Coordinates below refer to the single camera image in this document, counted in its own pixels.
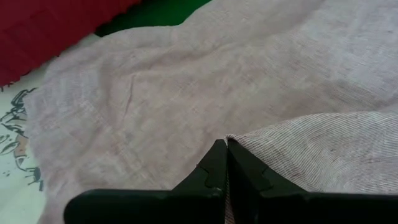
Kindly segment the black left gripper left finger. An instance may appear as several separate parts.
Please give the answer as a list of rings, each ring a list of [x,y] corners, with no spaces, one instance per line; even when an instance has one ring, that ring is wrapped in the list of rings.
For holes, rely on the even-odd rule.
[[[224,223],[227,145],[217,139],[194,170],[173,188],[174,223]]]

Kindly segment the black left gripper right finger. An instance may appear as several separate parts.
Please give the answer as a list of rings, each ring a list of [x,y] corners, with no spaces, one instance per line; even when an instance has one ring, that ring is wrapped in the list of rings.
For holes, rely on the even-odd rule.
[[[228,140],[230,201],[236,223],[302,221],[304,189],[279,175],[240,143]]]

